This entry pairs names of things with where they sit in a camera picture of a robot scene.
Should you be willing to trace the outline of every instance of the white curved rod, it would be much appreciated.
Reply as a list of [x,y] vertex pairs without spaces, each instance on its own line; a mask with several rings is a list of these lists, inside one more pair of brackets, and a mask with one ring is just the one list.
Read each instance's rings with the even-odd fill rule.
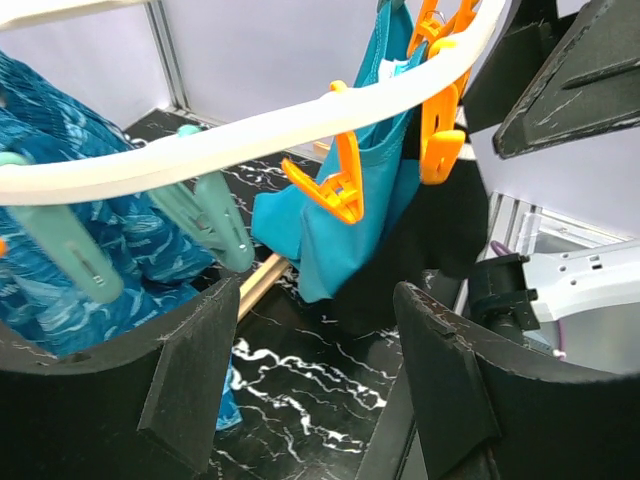
[[4,0],[0,31],[105,12],[150,0]]
[[169,185],[295,145],[379,122],[457,80],[487,45],[505,0],[484,0],[457,45],[385,82],[275,110],[140,150],[33,166],[0,167],[0,205],[70,204]]

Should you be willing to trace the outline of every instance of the clothes hanger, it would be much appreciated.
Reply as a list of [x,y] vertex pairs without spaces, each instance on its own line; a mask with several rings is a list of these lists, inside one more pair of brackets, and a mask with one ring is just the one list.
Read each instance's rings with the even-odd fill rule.
[[171,139],[162,149],[2,166],[0,205],[68,204],[152,190],[393,117],[463,77],[489,42],[505,2],[484,0],[469,27],[448,37],[454,47],[386,82]]
[[9,0],[0,9],[0,31],[128,7],[150,0]]

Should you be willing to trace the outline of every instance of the marble tabletop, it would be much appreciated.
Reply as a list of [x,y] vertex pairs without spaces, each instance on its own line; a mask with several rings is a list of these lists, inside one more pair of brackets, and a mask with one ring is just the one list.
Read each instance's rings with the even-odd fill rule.
[[[127,132],[144,144],[185,123],[198,124],[157,110]],[[254,196],[289,184],[280,169],[282,156],[225,170],[247,228]],[[319,167],[294,160],[309,174]],[[252,271],[269,254],[256,244]],[[212,267],[196,286],[205,288],[229,275],[235,274]],[[216,434],[202,479],[355,478],[402,364],[400,342],[395,331],[344,336],[327,312],[325,302],[309,305],[300,299],[291,272],[239,324],[232,388],[244,421]]]

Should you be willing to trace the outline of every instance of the blue patterned fabric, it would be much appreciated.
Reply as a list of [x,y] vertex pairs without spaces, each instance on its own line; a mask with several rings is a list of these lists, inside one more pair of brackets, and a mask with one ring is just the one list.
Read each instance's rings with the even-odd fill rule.
[[[407,47],[413,22],[403,5],[393,12],[391,2],[380,10],[364,60],[354,82],[364,87],[378,82],[384,61],[401,61],[403,69],[419,65],[422,45],[410,59]],[[364,185],[364,218],[347,225],[292,185],[256,197],[252,234],[299,270],[298,288],[307,302],[332,298],[375,251],[384,232],[400,217],[418,189],[417,162],[400,162],[411,112],[356,131]],[[335,142],[316,182],[340,170]]]
[[[0,99],[2,152],[46,163],[132,148],[115,125],[2,52]],[[71,209],[123,279],[124,291],[112,303],[89,299],[0,208],[0,236],[8,247],[0,258],[0,319],[56,355],[114,338],[190,300],[197,292],[189,282],[214,261],[146,193]],[[239,414],[228,413],[237,412],[232,395],[225,395],[223,409],[220,428],[238,423]]]

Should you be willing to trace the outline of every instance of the black cloth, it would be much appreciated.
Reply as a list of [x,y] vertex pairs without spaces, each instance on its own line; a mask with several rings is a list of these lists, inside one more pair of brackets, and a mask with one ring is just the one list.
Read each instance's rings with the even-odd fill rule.
[[[404,159],[419,158],[421,109],[414,110],[403,145]],[[413,200],[374,256],[334,296],[333,315],[353,335],[395,326],[393,290],[401,281],[423,284],[425,269],[439,269],[464,279],[488,237],[489,200],[467,133],[460,156],[446,182],[420,185]]]

